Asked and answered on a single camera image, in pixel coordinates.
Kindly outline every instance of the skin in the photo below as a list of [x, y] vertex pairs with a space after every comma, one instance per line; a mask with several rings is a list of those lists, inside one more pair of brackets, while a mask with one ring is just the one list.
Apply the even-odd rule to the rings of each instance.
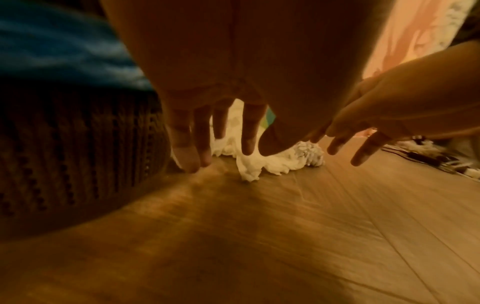
[[210, 117], [215, 137], [223, 137], [235, 98], [245, 102], [245, 155], [253, 153], [267, 106], [276, 120], [260, 138], [262, 155], [315, 135], [361, 76], [393, 3], [102, 0], [161, 99], [173, 152], [187, 172], [210, 164]]
[[377, 128], [353, 157], [364, 163], [384, 144], [424, 135], [472, 136], [480, 130], [480, 42], [470, 41], [401, 64], [361, 82], [326, 130], [336, 154], [352, 136]]

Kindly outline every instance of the hand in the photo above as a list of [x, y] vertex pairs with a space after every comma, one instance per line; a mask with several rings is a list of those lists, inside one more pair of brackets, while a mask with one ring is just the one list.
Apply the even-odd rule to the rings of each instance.
[[211, 161], [210, 126], [245, 102], [242, 151], [279, 153], [325, 124], [360, 76], [394, 0], [102, 0], [157, 91], [173, 152], [195, 172]]
[[351, 163], [384, 144], [416, 135], [468, 134], [480, 127], [480, 43], [471, 41], [361, 82], [326, 134], [336, 154], [357, 132], [375, 127]]

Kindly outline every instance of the crumpled white cloth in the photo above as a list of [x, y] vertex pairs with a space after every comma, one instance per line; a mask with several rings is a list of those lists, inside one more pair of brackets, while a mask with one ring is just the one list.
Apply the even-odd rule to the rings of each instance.
[[[287, 174], [291, 170], [302, 169], [305, 166], [320, 167], [324, 164], [322, 149], [317, 144], [310, 142], [299, 142], [286, 151], [267, 157], [261, 156], [257, 147], [252, 155], [243, 155], [241, 144], [243, 110], [244, 103], [241, 100], [235, 100], [228, 112], [226, 135], [222, 139], [214, 138], [212, 121], [210, 121], [212, 155], [236, 158], [236, 165], [242, 180], [248, 182], [259, 180], [262, 169], [275, 175], [281, 175], [282, 173]], [[265, 128], [259, 128], [257, 143], [264, 131]]]

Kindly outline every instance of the wooden floor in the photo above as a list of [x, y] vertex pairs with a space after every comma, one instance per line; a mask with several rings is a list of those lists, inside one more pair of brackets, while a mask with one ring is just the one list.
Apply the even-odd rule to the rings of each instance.
[[386, 152], [351, 167], [360, 141], [252, 184], [216, 159], [103, 218], [1, 244], [0, 302], [480, 303], [480, 183]]

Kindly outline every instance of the wood grain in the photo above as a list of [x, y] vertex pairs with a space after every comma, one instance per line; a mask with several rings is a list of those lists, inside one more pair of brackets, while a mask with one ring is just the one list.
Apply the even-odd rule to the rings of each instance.
[[[328, 141], [321, 142], [323, 147]], [[480, 183], [385, 152], [241, 182], [232, 159], [0, 244], [2, 303], [479, 303]]]

